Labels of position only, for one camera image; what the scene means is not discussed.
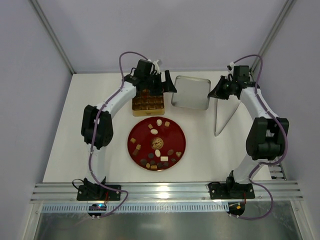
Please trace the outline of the silver tin lid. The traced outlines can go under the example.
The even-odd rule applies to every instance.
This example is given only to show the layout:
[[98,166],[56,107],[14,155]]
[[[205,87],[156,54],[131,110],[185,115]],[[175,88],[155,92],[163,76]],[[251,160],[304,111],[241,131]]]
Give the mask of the silver tin lid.
[[211,90],[209,79],[178,75],[174,86],[177,92],[172,94],[172,106],[201,111],[208,109],[208,94]]

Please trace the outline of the silver metal tweezers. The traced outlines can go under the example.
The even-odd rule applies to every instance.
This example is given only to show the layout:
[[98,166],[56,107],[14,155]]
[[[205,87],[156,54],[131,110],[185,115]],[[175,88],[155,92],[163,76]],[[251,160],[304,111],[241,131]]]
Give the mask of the silver metal tweezers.
[[218,137],[230,122],[240,106],[240,100],[235,97],[229,100],[215,100],[214,136]]

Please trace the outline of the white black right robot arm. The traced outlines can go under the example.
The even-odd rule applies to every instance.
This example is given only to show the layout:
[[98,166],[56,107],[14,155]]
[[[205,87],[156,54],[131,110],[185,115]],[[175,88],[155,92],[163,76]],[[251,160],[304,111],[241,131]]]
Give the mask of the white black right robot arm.
[[249,66],[227,66],[228,75],[221,76],[208,97],[228,100],[236,96],[252,118],[252,126],[245,142],[246,155],[232,170],[225,182],[208,184],[212,200],[254,199],[253,178],[262,166],[277,164],[288,150],[289,121],[280,118],[262,96],[259,85],[252,81]]

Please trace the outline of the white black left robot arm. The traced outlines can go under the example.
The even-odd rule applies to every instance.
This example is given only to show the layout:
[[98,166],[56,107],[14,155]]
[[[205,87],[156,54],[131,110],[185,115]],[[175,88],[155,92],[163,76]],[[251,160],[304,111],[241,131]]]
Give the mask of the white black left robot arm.
[[114,136],[113,117],[144,90],[148,90],[151,96],[177,92],[169,70],[160,72],[157,61],[140,59],[132,73],[121,75],[118,90],[102,103],[84,108],[80,133],[89,145],[88,171],[91,178],[82,180],[77,200],[99,201],[108,191],[118,191],[106,185],[105,174],[106,149]]

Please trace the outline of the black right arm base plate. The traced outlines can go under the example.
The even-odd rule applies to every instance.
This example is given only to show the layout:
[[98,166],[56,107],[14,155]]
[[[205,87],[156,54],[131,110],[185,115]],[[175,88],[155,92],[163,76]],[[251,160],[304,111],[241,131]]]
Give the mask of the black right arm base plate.
[[239,183],[211,182],[208,184],[211,200],[254,199],[253,185]]

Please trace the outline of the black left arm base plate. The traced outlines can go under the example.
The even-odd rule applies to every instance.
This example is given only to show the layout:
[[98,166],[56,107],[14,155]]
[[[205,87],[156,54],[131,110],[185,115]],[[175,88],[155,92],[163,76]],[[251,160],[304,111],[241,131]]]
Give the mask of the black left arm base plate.
[[80,185],[76,196],[77,201],[119,201],[121,193],[120,185],[108,185],[115,187],[115,191],[101,187],[100,185]]

